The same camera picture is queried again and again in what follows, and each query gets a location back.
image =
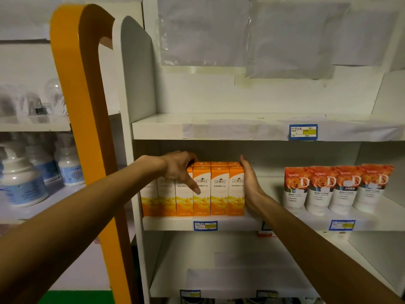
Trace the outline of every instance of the yellow curved shelf end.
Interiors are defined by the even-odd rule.
[[[62,5],[51,19],[53,58],[87,185],[117,171],[98,52],[100,42],[111,43],[113,23],[114,18],[95,4]],[[136,303],[124,207],[99,239],[115,303]]]

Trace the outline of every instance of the orange rose packaging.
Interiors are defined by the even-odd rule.
[[[310,178],[311,168],[309,167],[286,167],[284,176],[284,208],[296,213],[304,207]]]
[[[362,164],[362,168],[361,184],[353,207],[363,212],[374,213],[394,167],[384,164]]]
[[[336,167],[312,166],[309,182],[308,200],[305,208],[308,212],[322,216],[325,214],[336,185],[338,170]]]
[[[361,166],[339,165],[336,167],[336,185],[329,209],[338,214],[348,214],[363,174]]]

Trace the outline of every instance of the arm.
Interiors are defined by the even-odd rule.
[[[0,302],[32,303],[90,245],[114,214],[160,176],[199,188],[186,171],[193,153],[142,156],[81,189],[0,238]]]
[[[367,270],[264,193],[250,163],[245,169],[246,203],[274,230],[327,304],[390,303],[402,300]]]

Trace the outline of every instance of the white shelf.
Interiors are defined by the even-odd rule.
[[[361,114],[166,113],[134,122],[132,130],[136,140],[287,141],[290,124],[318,124],[320,141],[403,139],[402,122],[371,120],[371,115]]]
[[[263,190],[276,199],[282,200],[284,178],[259,177]],[[355,231],[405,231],[405,208],[383,197],[377,205],[374,215],[361,212],[355,208],[347,215],[336,214],[327,209],[324,216],[316,216],[306,209],[297,215],[305,224],[316,231],[328,230],[331,220],[356,220]],[[208,217],[153,217],[142,219],[144,230],[192,231],[194,221],[218,221],[219,231],[257,231],[262,227],[262,220],[246,208],[245,216],[208,216]]]
[[[70,121],[55,115],[0,117],[0,131],[70,131]]]
[[[27,220],[49,208],[65,197],[79,191],[85,187],[85,184],[80,186],[64,186],[61,178],[46,184],[49,196],[44,201],[25,208],[13,207],[7,201],[4,191],[0,191],[0,224],[15,224],[21,223],[22,220]]]
[[[392,289],[346,240],[331,242]],[[255,297],[256,290],[276,290],[280,297],[318,295],[278,238],[254,232],[166,233],[150,295],[178,297],[180,289],[228,299]]]

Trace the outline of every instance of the hand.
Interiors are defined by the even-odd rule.
[[[187,165],[191,160],[197,161],[197,155],[192,152],[170,152],[160,156],[166,163],[166,169],[163,177],[168,179],[177,180],[186,184],[195,193],[200,194],[201,190],[197,183],[187,173]]]
[[[243,188],[246,194],[246,204],[250,209],[255,211],[256,214],[261,214],[261,203],[265,200],[264,197],[267,197],[267,194],[261,188],[257,181],[255,171],[243,155],[240,156],[240,163],[242,163],[243,169],[245,170]]]

